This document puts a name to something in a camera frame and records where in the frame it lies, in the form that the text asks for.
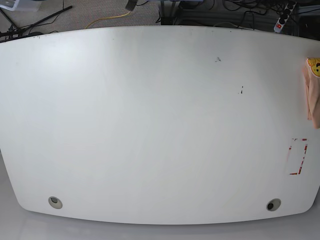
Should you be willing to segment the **peach T-shirt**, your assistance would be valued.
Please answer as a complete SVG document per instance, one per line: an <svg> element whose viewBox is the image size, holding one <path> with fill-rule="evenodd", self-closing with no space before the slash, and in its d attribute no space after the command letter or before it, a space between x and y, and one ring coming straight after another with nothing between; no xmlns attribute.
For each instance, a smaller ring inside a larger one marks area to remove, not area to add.
<svg viewBox="0 0 320 240"><path fill-rule="evenodd" d="M307 119L320 128L320 59L308 57L303 67Z"/></svg>

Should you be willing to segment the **red tape rectangle marking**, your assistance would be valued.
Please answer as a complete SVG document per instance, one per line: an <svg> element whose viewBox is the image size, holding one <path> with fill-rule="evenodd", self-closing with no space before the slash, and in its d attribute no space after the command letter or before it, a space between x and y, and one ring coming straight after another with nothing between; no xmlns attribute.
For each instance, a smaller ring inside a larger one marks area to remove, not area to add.
<svg viewBox="0 0 320 240"><path fill-rule="evenodd" d="M293 138L291 140L285 168L287 175L296 176L301 174L307 149L307 138Z"/></svg>

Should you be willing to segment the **white power strip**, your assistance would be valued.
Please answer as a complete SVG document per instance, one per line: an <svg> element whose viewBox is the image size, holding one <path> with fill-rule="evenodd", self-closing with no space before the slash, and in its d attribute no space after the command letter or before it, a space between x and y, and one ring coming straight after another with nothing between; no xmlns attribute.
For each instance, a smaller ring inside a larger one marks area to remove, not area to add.
<svg viewBox="0 0 320 240"><path fill-rule="evenodd" d="M289 19L289 16L293 13L293 10L295 9L296 5L297 5L296 1L293 1L293 0L288 1L287 5L285 6L284 10L280 14L280 17L273 28L273 31L275 33L280 33L282 31L286 22Z"/></svg>

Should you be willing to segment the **clear plastic storage box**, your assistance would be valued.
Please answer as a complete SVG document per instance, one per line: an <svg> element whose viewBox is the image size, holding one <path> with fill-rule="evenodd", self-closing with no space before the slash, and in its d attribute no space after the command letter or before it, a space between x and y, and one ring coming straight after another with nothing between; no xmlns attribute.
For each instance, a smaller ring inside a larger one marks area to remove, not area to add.
<svg viewBox="0 0 320 240"><path fill-rule="evenodd" d="M0 0L0 7L8 11L15 11L19 4L19 0Z"/></svg>

